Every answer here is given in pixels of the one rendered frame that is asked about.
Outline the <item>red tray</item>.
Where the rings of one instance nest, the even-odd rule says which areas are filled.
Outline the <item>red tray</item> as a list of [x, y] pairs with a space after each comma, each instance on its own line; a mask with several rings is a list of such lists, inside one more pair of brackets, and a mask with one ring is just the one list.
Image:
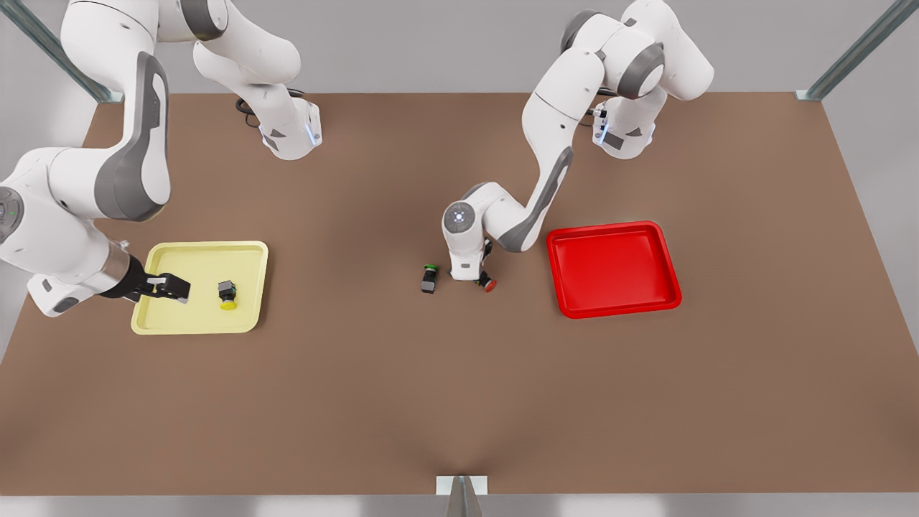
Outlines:
[[661, 227], [650, 220], [547, 236], [560, 311], [571, 320], [673, 309], [682, 301]]

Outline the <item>yellow tray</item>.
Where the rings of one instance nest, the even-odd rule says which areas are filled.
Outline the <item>yellow tray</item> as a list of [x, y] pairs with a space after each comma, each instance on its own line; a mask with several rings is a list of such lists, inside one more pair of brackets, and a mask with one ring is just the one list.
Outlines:
[[[259, 320], [269, 250], [260, 241], [175, 242], [156, 245], [146, 268], [174, 274], [191, 284], [186, 304], [144, 297], [131, 327], [139, 335], [242, 333]], [[236, 285], [237, 307], [220, 308], [218, 284]]]

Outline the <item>silver frame post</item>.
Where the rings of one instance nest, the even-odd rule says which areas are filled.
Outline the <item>silver frame post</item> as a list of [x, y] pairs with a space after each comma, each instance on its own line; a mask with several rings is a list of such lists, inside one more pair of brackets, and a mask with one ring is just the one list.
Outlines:
[[873, 50], [919, 9], [919, 0], [895, 0], [836, 62], [806, 90], [795, 90], [798, 101], [820, 102], [860, 65]]
[[446, 517], [482, 517], [478, 496], [488, 494], [485, 475], [437, 477], [436, 494], [449, 496]]
[[60, 40], [21, 0], [0, 0], [0, 12], [28, 36], [60, 69], [98, 103], [121, 103], [123, 95], [112, 92], [80, 71], [66, 55]]

